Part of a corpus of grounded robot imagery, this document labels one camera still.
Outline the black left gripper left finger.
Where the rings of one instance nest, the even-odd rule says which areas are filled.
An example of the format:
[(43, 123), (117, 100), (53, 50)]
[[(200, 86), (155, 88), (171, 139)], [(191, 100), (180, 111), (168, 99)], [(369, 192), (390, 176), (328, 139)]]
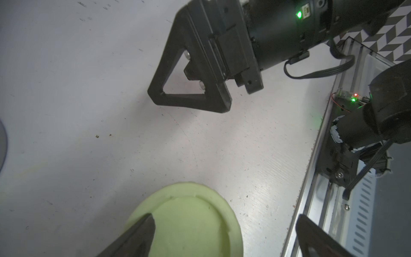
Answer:
[(144, 214), (97, 257), (147, 257), (155, 235), (152, 214)]

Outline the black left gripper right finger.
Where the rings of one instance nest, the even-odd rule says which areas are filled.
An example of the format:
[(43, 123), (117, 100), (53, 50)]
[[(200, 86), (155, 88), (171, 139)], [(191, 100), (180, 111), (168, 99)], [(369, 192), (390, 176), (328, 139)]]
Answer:
[(353, 257), (304, 214), (299, 215), (295, 230), (303, 257)]

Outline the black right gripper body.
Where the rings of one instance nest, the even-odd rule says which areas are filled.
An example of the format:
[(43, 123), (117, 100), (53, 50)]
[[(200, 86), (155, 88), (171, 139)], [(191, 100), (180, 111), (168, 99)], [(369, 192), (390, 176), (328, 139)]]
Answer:
[(190, 1), (187, 4), (200, 42), (218, 82), (234, 79), (247, 93), (263, 89), (239, 1)]

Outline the light green jar lid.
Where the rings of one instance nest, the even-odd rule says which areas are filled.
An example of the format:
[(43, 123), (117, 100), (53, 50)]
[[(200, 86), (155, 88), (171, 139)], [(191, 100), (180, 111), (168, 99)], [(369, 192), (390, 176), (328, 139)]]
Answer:
[(148, 196), (125, 223), (129, 229), (151, 214), (155, 233), (151, 257), (242, 257), (243, 237), (229, 203), (194, 182), (168, 185)]

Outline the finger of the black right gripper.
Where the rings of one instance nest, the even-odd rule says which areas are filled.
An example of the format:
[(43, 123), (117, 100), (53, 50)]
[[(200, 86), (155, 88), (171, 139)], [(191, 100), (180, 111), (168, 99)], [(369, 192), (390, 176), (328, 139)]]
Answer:
[[(202, 94), (167, 94), (164, 86), (178, 61), (187, 50), (199, 80), (205, 85)], [(188, 6), (181, 8), (174, 19), (158, 68), (148, 88), (151, 100), (159, 106), (186, 107), (218, 113), (228, 112), (231, 96), (225, 83), (218, 82), (206, 49), (197, 32)]]

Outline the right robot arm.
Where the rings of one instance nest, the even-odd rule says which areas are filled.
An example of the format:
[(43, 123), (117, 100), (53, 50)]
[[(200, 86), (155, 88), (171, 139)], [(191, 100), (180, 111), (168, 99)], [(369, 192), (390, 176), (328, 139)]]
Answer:
[(253, 94), (263, 89), (261, 72), (292, 65), (325, 41), (341, 66), (308, 79), (350, 69), (355, 57), (342, 54), (335, 36), (362, 26), (374, 35), (400, 1), (190, 1), (176, 14), (159, 66), (148, 88), (159, 106), (228, 112), (233, 79)]

